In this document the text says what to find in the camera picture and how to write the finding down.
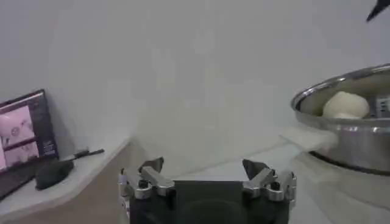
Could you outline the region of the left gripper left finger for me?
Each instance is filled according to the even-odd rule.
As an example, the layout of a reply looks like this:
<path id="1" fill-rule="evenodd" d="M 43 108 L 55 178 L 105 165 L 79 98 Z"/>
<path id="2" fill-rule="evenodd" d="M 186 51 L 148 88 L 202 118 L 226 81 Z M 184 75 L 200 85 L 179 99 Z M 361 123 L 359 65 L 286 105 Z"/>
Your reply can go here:
<path id="1" fill-rule="evenodd" d="M 156 193 L 168 197 L 175 191 L 175 182 L 165 178 L 160 172 L 164 157 L 147 160 L 137 168 L 122 168 L 118 175 L 119 195 L 123 198 L 134 197 L 145 200 Z"/>

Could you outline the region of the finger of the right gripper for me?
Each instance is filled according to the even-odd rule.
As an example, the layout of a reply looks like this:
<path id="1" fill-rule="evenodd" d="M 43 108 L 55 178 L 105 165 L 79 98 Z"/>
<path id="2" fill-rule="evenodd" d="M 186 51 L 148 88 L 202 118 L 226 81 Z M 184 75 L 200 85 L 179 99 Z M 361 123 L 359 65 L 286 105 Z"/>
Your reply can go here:
<path id="1" fill-rule="evenodd" d="M 377 0 L 374 7 L 368 14 L 366 18 L 366 22 L 372 21 L 376 18 L 381 12 L 386 10 L 389 7 L 389 0 Z"/>

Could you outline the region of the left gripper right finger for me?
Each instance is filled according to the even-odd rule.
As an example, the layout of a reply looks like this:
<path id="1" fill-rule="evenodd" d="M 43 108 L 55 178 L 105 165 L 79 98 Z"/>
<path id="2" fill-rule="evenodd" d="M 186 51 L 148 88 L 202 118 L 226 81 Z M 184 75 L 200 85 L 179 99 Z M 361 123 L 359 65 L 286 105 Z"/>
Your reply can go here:
<path id="1" fill-rule="evenodd" d="M 242 165 L 248 177 L 243 182 L 243 191 L 249 198 L 266 197 L 270 201 L 294 201 L 297 191 L 297 177 L 294 172 L 284 170 L 277 173 L 262 162 L 243 159 Z"/>

